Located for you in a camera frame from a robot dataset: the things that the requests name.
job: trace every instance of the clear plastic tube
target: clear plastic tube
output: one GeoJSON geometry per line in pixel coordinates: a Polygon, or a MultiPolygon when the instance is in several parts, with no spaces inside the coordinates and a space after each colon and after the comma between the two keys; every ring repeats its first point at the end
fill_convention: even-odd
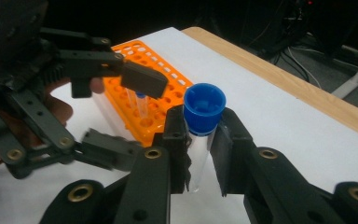
{"type": "Polygon", "coordinates": [[[191,159],[191,165],[188,169],[191,177],[188,183],[188,191],[195,193],[200,189],[200,181],[211,150],[214,131],[206,136],[196,136],[192,133],[190,133],[189,136],[191,138],[191,144],[188,147],[187,155],[191,159]]]}
{"type": "Polygon", "coordinates": [[[136,92],[136,105],[141,118],[147,118],[147,97],[146,95],[136,92]]]}
{"type": "Polygon", "coordinates": [[[135,91],[132,91],[130,89],[126,89],[127,92],[127,96],[129,98],[130,101],[130,107],[132,109],[136,108],[136,95],[135,95],[135,91]]]}
{"type": "Polygon", "coordinates": [[[214,131],[226,107],[226,96],[214,85],[200,83],[187,89],[184,100],[184,118],[191,138],[187,149],[190,158],[187,190],[194,193],[200,188],[214,131]]]}

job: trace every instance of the robotic hand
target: robotic hand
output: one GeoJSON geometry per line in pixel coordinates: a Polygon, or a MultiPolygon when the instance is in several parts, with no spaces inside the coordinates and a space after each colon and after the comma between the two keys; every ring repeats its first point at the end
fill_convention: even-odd
{"type": "Polygon", "coordinates": [[[168,80],[153,69],[126,62],[106,38],[41,28],[47,5],[43,0],[0,1],[0,111],[23,120],[42,143],[24,145],[0,117],[0,159],[16,178],[73,159],[129,170],[141,147],[95,131],[77,143],[46,108],[46,86],[70,79],[73,97],[90,97],[94,77],[121,76],[123,87],[158,98],[168,80]]]}
{"type": "MultiPolygon", "coordinates": [[[[68,186],[42,223],[168,223],[170,195],[182,193],[190,178],[181,106],[170,109],[164,133],[143,149],[94,130],[78,143],[44,104],[45,87],[63,78],[71,79],[74,97],[90,96],[90,80],[106,76],[121,76],[122,86],[159,97],[167,79],[126,62],[106,38],[41,29],[47,5],[0,1],[0,111],[23,120],[43,143],[25,146],[0,117],[0,159],[16,178],[72,160],[131,170],[106,188],[85,180],[68,186]]],[[[228,108],[211,154],[222,195],[244,194],[253,223],[358,223],[358,183],[339,184],[332,195],[315,188],[282,153],[257,147],[228,108]]]]}

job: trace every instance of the orange test tube rack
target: orange test tube rack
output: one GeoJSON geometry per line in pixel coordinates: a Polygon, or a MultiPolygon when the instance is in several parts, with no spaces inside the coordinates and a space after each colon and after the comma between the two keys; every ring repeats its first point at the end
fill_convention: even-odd
{"type": "Polygon", "coordinates": [[[120,77],[105,77],[105,95],[126,125],[134,138],[144,147],[152,144],[155,133],[164,131],[167,110],[175,105],[183,104],[186,89],[192,82],[179,71],[164,61],[145,43],[134,40],[112,47],[121,53],[125,60],[151,67],[168,79],[168,85],[159,99],[147,97],[147,116],[140,116],[139,110],[133,106],[127,89],[120,86],[120,77]]]}

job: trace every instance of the blue cap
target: blue cap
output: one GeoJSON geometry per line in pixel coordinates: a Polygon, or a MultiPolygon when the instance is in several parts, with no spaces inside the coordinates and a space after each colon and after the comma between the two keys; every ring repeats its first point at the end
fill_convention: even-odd
{"type": "Polygon", "coordinates": [[[136,91],[135,94],[136,94],[136,96],[138,96],[138,98],[141,98],[141,99],[144,99],[146,97],[145,94],[138,92],[138,91],[136,91]]]}
{"type": "Polygon", "coordinates": [[[208,83],[191,86],[185,93],[184,117],[191,133],[207,135],[220,121],[226,107],[226,96],[208,83]]]}

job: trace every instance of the white table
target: white table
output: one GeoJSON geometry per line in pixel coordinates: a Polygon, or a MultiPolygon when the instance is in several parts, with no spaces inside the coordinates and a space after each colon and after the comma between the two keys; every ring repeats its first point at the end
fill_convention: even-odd
{"type": "MultiPolygon", "coordinates": [[[[279,149],[311,184],[332,192],[338,182],[358,181],[357,132],[173,28],[140,39],[194,83],[209,82],[221,88],[227,107],[238,114],[255,143],[279,149]]],[[[103,95],[74,100],[68,85],[54,95],[74,108],[67,128],[76,139],[88,128],[131,138],[115,112],[110,112],[115,125],[106,122],[103,113],[109,107],[101,110],[106,105],[103,95]]],[[[52,165],[16,180],[1,165],[0,223],[36,223],[66,185],[85,178],[107,186],[125,174],[74,162],[52,165]]],[[[249,220],[241,196],[221,198],[212,160],[208,160],[200,192],[172,196],[171,222],[249,220]]]]}

